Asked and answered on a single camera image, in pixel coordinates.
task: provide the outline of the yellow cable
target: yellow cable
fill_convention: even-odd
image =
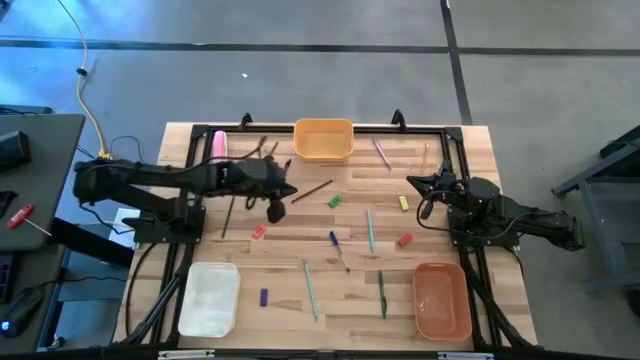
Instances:
[[[76,26],[76,29],[78,29],[78,33],[80,34],[80,39],[82,40],[82,47],[84,48],[84,59],[82,61],[82,66],[80,67],[80,69],[86,72],[87,59],[89,57],[89,48],[87,46],[87,41],[84,38],[84,33],[82,33],[82,30],[80,29],[80,25],[78,25],[78,22],[76,21],[76,19],[73,17],[73,15],[71,15],[71,12],[69,11],[69,9],[67,9],[64,3],[62,3],[62,0],[58,0],[58,3],[60,3],[60,6],[62,6],[64,11],[67,13],[67,15],[69,15],[69,18],[71,18],[71,21],[73,21],[73,24]],[[78,102],[80,103],[80,106],[82,106],[82,109],[84,109],[84,112],[87,113],[87,115],[89,116],[89,119],[91,119],[91,122],[93,122],[93,127],[95,127],[96,133],[98,134],[98,139],[100,140],[100,152],[98,152],[98,157],[110,159],[111,154],[107,152],[107,149],[105,147],[104,138],[102,137],[102,131],[100,131],[100,126],[98,125],[98,121],[96,120],[95,116],[93,116],[93,113],[91,113],[91,110],[89,110],[89,107],[87,107],[87,105],[84,103],[84,99],[82,98],[81,83],[83,78],[84,78],[84,75],[78,74],[78,81],[76,83],[76,96],[78,98]]]

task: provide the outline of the yellow block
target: yellow block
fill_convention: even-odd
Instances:
[[[399,196],[398,199],[400,199],[400,207],[402,208],[402,211],[409,210],[409,203],[407,202],[407,198],[404,196]]]

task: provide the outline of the orange plastic bin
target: orange plastic bin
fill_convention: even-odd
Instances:
[[[353,125],[349,119],[300,119],[293,129],[293,150],[304,161],[347,161],[353,152]]]
[[[429,340],[463,341],[471,336],[464,271],[455,264],[420,264],[413,274],[416,326]]]

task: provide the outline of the concrete floor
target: concrete floor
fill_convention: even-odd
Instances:
[[[459,46],[640,49],[635,0],[449,2]],[[447,46],[438,0],[65,3],[87,37],[98,41]],[[77,33],[56,1],[14,0],[0,22],[0,40],[17,38],[64,40]],[[81,57],[73,49],[0,48],[1,102],[81,112],[74,94]],[[461,55],[460,62],[472,121],[490,127],[503,191],[522,203],[579,205],[556,201],[550,188],[640,123],[638,56]],[[148,160],[155,159],[168,121],[239,121],[247,111],[256,121],[322,116],[386,123],[401,108],[414,124],[462,123],[448,54],[92,50],[89,67],[85,99],[105,136],[137,136]],[[80,143],[97,152],[90,126]],[[122,142],[115,152],[137,157],[133,143]],[[101,204],[100,211],[108,218],[116,208]],[[69,189],[58,213],[93,220],[77,209]],[[620,294],[587,296],[582,289],[601,274],[595,249],[569,254],[523,239],[540,344],[637,357],[640,321]],[[98,339],[104,334],[98,325],[94,333],[74,332],[74,314],[67,311],[61,324],[67,337],[108,341]]]

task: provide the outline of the white plastic bin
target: white plastic bin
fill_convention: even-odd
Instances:
[[[184,336],[223,337],[233,329],[240,273],[231,263],[191,265],[178,322]]]

